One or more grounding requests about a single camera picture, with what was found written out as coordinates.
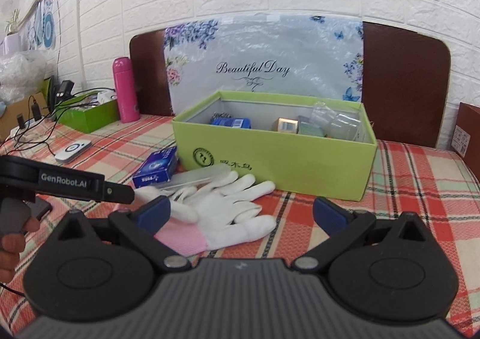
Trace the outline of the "person's left hand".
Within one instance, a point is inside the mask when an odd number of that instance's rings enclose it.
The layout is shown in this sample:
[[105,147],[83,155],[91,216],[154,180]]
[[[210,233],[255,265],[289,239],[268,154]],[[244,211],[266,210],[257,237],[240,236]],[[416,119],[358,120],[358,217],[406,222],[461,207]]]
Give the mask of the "person's left hand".
[[20,254],[25,249],[24,232],[36,232],[40,222],[30,218],[20,233],[7,234],[1,238],[0,253],[0,281],[8,284],[15,276],[16,267],[20,261]]

